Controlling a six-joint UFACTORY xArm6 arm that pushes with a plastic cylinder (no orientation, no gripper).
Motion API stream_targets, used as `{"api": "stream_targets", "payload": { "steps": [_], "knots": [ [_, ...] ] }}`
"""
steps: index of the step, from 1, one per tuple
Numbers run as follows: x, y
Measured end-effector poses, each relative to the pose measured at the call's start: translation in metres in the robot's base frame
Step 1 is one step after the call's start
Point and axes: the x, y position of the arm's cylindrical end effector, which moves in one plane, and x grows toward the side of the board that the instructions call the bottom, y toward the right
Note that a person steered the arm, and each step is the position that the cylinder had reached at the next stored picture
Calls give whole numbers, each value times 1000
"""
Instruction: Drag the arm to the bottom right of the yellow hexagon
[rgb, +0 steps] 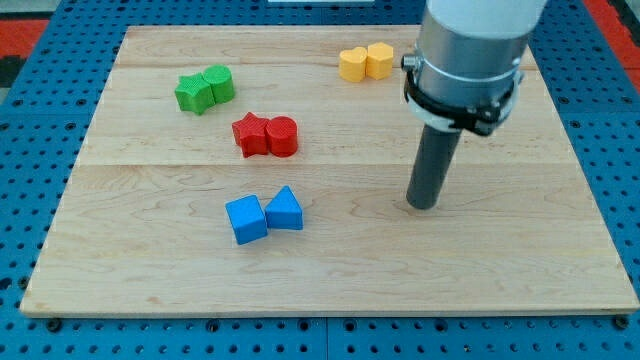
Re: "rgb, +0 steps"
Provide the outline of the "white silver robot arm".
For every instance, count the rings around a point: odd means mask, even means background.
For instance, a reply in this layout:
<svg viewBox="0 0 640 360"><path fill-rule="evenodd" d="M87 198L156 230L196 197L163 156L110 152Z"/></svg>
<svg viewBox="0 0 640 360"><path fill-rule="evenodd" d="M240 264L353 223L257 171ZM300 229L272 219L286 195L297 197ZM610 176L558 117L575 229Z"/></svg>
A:
<svg viewBox="0 0 640 360"><path fill-rule="evenodd" d="M401 60L404 96L425 125L490 135L519 96L519 70L545 0L428 0L414 52Z"/></svg>

